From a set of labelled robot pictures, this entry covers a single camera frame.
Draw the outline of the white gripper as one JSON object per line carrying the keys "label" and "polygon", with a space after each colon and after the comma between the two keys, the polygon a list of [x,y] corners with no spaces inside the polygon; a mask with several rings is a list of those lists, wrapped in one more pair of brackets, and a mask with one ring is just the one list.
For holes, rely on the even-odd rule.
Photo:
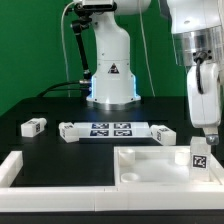
{"label": "white gripper", "polygon": [[187,74],[187,93],[190,118],[195,128],[202,128],[208,145],[218,145],[218,126],[221,122],[221,85],[219,82],[219,65],[203,63],[200,66],[200,94],[196,79],[196,66]]}

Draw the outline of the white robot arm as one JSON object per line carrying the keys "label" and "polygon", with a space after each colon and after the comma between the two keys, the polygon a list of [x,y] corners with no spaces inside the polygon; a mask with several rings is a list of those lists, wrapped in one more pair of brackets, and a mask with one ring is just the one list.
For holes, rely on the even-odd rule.
{"label": "white robot arm", "polygon": [[[130,37],[115,17],[140,14],[151,1],[81,0],[81,8],[90,14],[97,46],[90,104],[110,109],[140,99],[130,71]],[[171,16],[176,63],[188,68],[192,125],[204,131],[209,145],[216,145],[224,86],[224,0],[162,0],[160,5]]]}

